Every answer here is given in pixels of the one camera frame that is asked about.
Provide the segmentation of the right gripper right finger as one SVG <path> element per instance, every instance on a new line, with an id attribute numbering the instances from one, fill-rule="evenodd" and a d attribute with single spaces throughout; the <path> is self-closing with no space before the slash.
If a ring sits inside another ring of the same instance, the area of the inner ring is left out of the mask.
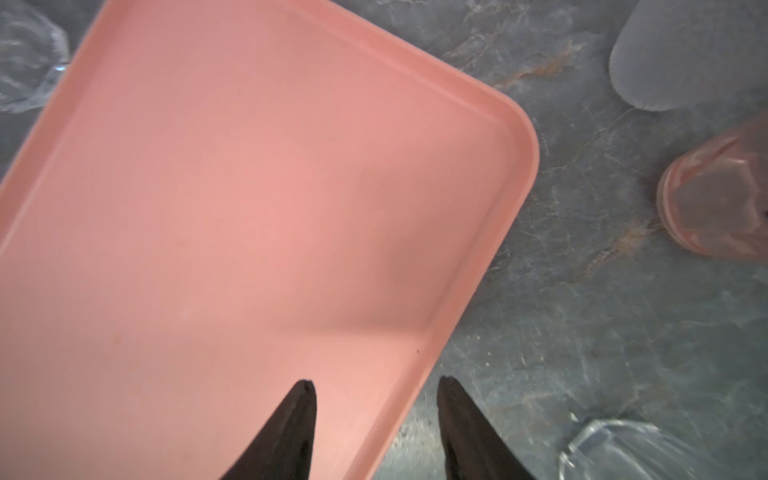
<path id="1" fill-rule="evenodd" d="M 437 407 L 447 479 L 534 479 L 456 378 L 440 378 Z"/>

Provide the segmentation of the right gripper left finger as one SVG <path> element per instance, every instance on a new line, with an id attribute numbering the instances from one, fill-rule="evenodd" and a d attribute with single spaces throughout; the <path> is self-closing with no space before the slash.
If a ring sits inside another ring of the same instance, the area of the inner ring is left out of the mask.
<path id="1" fill-rule="evenodd" d="M 297 381 L 223 480 L 307 480 L 317 415 L 315 387 Z"/>

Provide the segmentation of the clear short glass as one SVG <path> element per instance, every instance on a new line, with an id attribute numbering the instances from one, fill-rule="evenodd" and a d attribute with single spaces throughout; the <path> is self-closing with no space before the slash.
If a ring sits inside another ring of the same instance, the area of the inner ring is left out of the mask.
<path id="1" fill-rule="evenodd" d="M 559 456 L 562 480 L 748 477 L 651 423 L 631 420 L 594 420 Z"/>

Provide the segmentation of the pink plastic tray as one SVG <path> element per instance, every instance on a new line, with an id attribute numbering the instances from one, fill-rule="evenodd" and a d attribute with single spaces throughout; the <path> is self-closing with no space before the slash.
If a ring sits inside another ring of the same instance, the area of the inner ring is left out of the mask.
<path id="1" fill-rule="evenodd" d="M 538 165 L 332 2 L 106 3 L 1 186 L 2 477 L 217 479 L 301 379 L 372 477 Z"/>

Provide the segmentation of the pink translucent plastic cup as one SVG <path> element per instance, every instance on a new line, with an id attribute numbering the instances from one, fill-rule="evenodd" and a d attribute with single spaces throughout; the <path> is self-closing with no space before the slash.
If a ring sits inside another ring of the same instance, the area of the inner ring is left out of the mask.
<path id="1" fill-rule="evenodd" d="M 767 113 L 674 160 L 656 192 L 661 222 L 681 247 L 767 262 Z"/>

